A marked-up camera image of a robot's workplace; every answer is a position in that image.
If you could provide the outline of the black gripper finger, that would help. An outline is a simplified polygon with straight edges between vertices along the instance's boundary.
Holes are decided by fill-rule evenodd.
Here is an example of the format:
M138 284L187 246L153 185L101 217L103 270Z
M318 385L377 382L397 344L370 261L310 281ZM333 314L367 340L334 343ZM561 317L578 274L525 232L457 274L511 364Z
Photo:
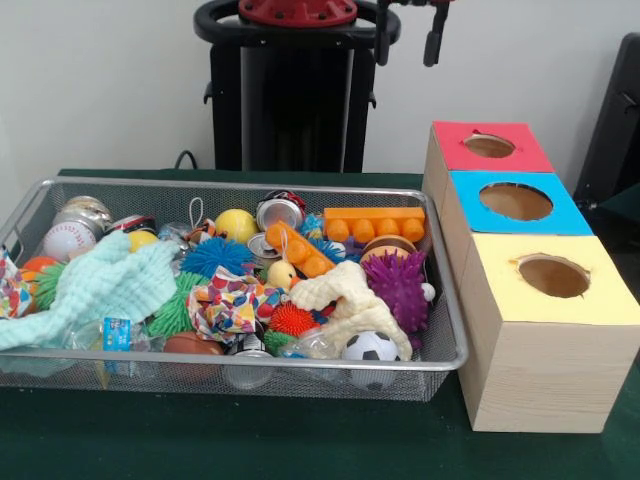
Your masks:
M388 30L389 5L389 0L377 1L374 56L379 66L385 66L388 63L390 49L390 35Z
M444 26L446 23L446 4L435 3L435 14L432 27L427 34L423 64L426 67L433 67L439 61L439 54L443 40Z

